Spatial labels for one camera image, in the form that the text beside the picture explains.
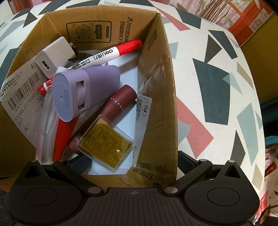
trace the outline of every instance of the qr code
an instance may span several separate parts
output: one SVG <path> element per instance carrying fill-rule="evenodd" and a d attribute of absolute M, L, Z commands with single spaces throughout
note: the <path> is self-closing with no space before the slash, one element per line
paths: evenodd
<path fill-rule="evenodd" d="M 136 107 L 136 122 L 138 122 L 141 112 L 141 106 L 142 106 L 143 100 L 137 99 L 137 107 Z"/>

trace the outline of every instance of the barcode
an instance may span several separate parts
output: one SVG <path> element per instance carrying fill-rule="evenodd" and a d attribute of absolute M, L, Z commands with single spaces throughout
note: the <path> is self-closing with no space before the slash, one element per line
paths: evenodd
<path fill-rule="evenodd" d="M 11 98 L 8 100 L 8 104 L 14 111 L 20 105 L 22 99 L 29 94 L 31 90 L 34 89 L 35 84 L 39 81 L 39 76 L 35 72 L 31 77 L 29 77 L 18 89 L 14 92 Z"/>
<path fill-rule="evenodd" d="M 138 122 L 138 120 L 139 120 L 142 102 L 143 102 L 143 100 L 137 98 L 137 107 L 136 107 L 136 121 L 137 121 L 137 122 Z"/>

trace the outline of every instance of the red marker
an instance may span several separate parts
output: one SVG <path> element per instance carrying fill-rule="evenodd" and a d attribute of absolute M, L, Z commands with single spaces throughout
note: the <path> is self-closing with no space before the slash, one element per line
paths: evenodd
<path fill-rule="evenodd" d="M 66 146 L 69 143 L 69 139 L 78 119 L 79 116 L 70 122 L 64 122 L 59 119 L 53 153 L 54 162 L 60 160 L 63 157 Z"/>
<path fill-rule="evenodd" d="M 44 95 L 44 96 L 46 95 L 46 92 L 47 92 L 48 88 L 52 85 L 52 79 L 53 79 L 53 77 L 50 78 L 50 79 L 48 79 L 48 80 L 39 88 L 39 90 L 40 90 L 40 92 L 41 92 L 42 95 Z"/>
<path fill-rule="evenodd" d="M 98 53 L 94 56 L 88 57 L 87 59 L 81 61 L 79 64 L 76 64 L 74 66 L 71 66 L 68 68 L 69 70 L 79 69 L 79 68 L 87 68 L 87 67 L 94 67 L 104 64 L 105 62 L 108 62 L 110 60 L 113 60 L 119 56 L 122 56 L 127 53 L 131 53 L 135 51 L 138 48 L 141 48 L 143 43 L 139 39 L 135 39 L 132 41 L 125 42 L 123 44 L 114 46 L 108 50 L 102 51 L 101 53 Z M 43 85 L 43 88 L 40 88 L 44 93 L 47 89 Z"/>

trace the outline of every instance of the purple device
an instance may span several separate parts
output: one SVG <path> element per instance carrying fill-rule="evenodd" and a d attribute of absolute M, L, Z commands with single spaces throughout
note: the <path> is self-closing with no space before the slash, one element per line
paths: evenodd
<path fill-rule="evenodd" d="M 52 81 L 56 112 L 70 122 L 89 108 L 111 97 L 120 86 L 117 66 L 97 66 L 57 73 Z"/>

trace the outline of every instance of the white usb charger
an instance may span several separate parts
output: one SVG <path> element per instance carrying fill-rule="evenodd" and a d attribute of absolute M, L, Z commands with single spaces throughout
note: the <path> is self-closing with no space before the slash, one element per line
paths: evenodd
<path fill-rule="evenodd" d="M 58 67 L 64 67 L 75 53 L 64 37 L 60 37 L 44 48 L 35 57 L 35 62 L 46 77 L 51 78 Z"/>

